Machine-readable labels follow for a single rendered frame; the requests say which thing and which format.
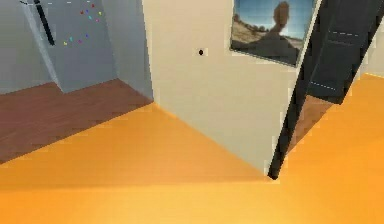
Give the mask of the black room door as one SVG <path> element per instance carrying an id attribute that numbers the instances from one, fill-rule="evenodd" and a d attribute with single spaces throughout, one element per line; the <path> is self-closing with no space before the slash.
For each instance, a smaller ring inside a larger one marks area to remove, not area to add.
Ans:
<path id="1" fill-rule="evenodd" d="M 308 95 L 343 102 L 384 17 L 384 0 L 321 0 L 268 177 L 278 178 Z"/>

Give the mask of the grey fridge with magnets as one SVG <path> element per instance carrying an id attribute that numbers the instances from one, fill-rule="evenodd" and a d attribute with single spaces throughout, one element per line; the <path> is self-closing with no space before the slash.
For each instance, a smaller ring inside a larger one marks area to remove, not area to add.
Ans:
<path id="1" fill-rule="evenodd" d="M 151 99 L 142 0 L 40 0 L 55 46 L 33 0 L 19 0 L 40 54 L 64 93 L 119 79 Z"/>

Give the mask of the framed desert landscape picture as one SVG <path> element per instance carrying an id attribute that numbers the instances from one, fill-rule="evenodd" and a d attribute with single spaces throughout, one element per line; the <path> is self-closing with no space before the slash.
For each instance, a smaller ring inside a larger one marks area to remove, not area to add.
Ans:
<path id="1" fill-rule="evenodd" d="M 296 67 L 318 0 L 234 0 L 230 49 Z"/>

